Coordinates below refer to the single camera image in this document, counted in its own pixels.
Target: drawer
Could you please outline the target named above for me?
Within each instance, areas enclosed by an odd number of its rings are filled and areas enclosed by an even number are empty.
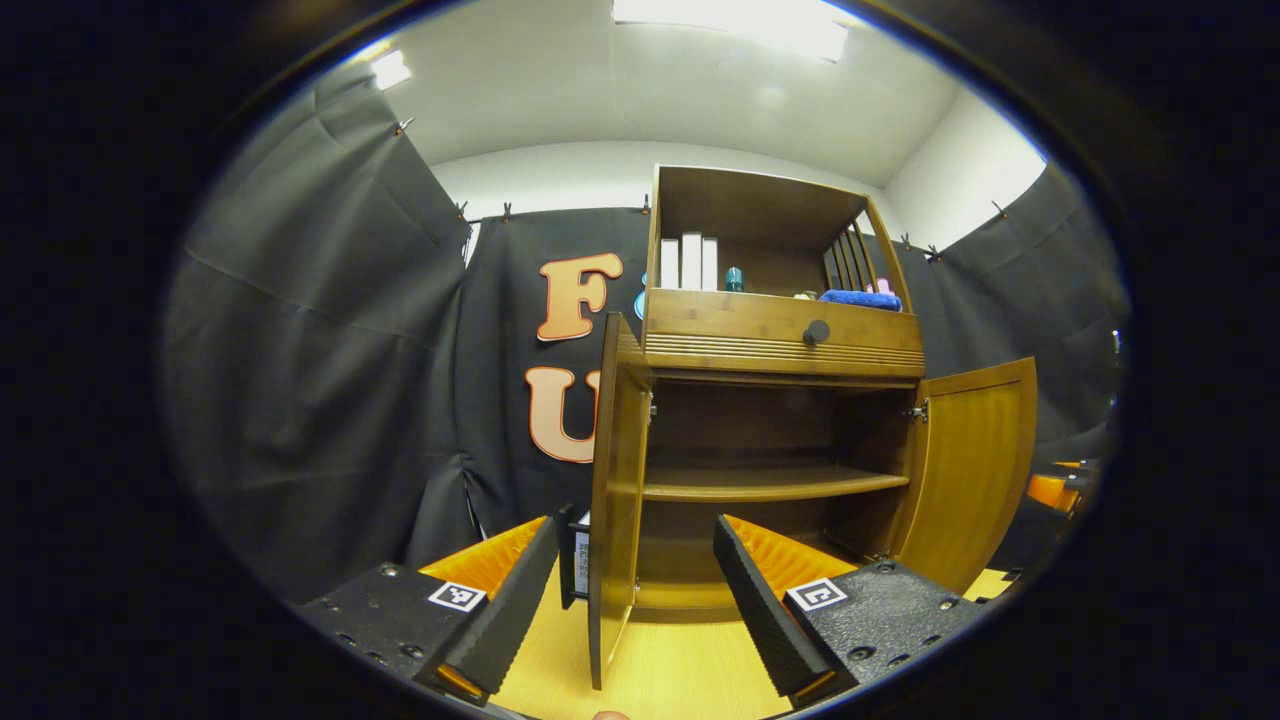
[[[643,346],[654,368],[923,378],[915,315],[794,297],[654,288]],[[831,336],[804,341],[814,320]]]

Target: door hinge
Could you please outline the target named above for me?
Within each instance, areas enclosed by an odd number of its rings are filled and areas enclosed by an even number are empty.
[[[910,410],[906,410],[902,414],[906,415],[908,418],[919,418],[922,423],[928,424],[929,423],[929,398],[925,397],[924,401],[920,402],[919,407],[911,407]]]

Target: cabinet door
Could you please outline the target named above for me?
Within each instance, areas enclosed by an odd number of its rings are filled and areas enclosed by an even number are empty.
[[[604,669],[635,605],[636,544],[644,489],[645,445],[653,375],[620,313],[604,323],[600,398],[591,469],[588,552],[588,623],[591,684],[603,688]]]
[[[925,398],[893,555],[963,593],[1004,539],[1030,471],[1036,359],[922,380],[916,404]]]

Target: wooden floor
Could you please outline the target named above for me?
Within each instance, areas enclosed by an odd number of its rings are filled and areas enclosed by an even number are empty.
[[[1009,583],[984,570],[965,597],[995,597]],[[604,691],[591,689],[586,602],[559,607],[553,568],[520,653],[492,702],[543,720],[590,720],[602,710],[631,720],[755,720],[791,710],[769,683],[746,626],[730,623],[627,624]]]

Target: drawer knob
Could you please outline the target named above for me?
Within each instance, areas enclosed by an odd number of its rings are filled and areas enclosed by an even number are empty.
[[[831,337],[831,325],[826,320],[814,320],[809,323],[809,329],[804,332],[805,345],[818,345]]]

